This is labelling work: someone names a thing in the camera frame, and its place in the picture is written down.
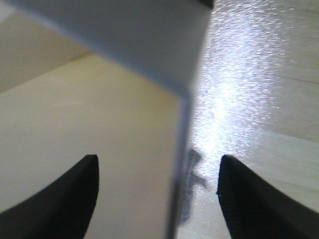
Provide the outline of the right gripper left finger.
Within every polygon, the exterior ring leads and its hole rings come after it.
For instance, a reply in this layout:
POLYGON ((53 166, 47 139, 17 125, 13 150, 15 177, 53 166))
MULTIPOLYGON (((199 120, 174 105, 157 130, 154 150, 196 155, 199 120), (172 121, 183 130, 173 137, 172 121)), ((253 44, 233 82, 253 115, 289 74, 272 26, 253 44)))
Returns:
POLYGON ((0 215, 2 239, 82 239, 99 192, 99 161, 86 155, 47 187, 0 215))

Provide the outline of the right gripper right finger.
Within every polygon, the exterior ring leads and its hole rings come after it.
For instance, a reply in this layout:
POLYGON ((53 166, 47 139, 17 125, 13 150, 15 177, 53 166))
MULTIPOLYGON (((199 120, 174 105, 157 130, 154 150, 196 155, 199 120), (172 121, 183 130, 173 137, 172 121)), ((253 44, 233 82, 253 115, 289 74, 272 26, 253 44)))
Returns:
POLYGON ((317 239, 319 214, 223 155, 216 192, 233 239, 317 239))

